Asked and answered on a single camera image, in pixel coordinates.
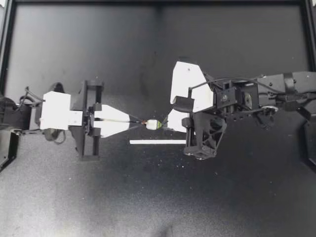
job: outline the white 3d printed part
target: white 3d printed part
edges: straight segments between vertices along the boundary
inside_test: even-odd
[[[198,65],[178,61],[173,69],[170,103],[174,104],[176,96],[188,97],[189,87],[203,82],[206,79]],[[213,92],[208,84],[193,89],[191,98],[194,113],[213,106]]]
[[[94,121],[93,127],[101,129],[101,137],[109,137],[129,129],[129,115],[109,105],[102,105],[102,111],[95,111],[94,117],[102,121]]]
[[[69,94],[50,91],[44,94],[40,117],[40,128],[68,130],[68,126],[82,125],[82,111],[70,110]]]

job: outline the white stick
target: white stick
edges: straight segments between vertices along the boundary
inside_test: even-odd
[[[186,140],[130,140],[132,145],[146,144],[185,144]]]

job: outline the black background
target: black background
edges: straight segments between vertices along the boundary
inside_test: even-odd
[[[215,77],[309,69],[295,5],[20,5],[5,95],[42,95],[60,81],[105,83],[103,103],[140,118],[170,111],[179,56]],[[133,130],[101,142],[101,160],[79,162],[63,145],[22,137],[0,174],[1,236],[315,236],[315,173],[304,163],[296,113],[271,131],[230,122],[218,156],[197,161],[182,146],[129,139],[183,138]]]

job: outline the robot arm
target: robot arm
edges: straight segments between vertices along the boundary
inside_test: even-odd
[[[197,66],[183,64],[187,68]],[[316,121],[316,114],[306,109],[316,99],[316,73],[297,72],[254,79],[214,79],[202,72],[200,75],[203,78],[200,77],[199,81],[203,79],[204,82],[188,86],[188,96],[174,96],[172,100],[173,109],[189,113],[188,117],[182,119],[182,126],[187,130],[184,148],[186,155],[193,155],[197,159],[215,157],[229,117],[236,120],[252,116],[262,128],[267,129],[270,126],[265,120],[269,121],[279,109],[283,109],[297,111],[307,121]],[[199,98],[193,98],[194,90],[202,86],[208,86],[211,92],[204,90],[205,93]],[[195,110],[195,104],[201,104],[199,100],[207,96],[212,98],[206,103],[208,108]]]

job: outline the small object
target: small object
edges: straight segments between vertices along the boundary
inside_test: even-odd
[[[162,123],[156,119],[150,119],[146,121],[146,128],[149,130],[157,130],[162,127]]]
[[[129,143],[131,145],[185,144],[186,140],[130,140]]]

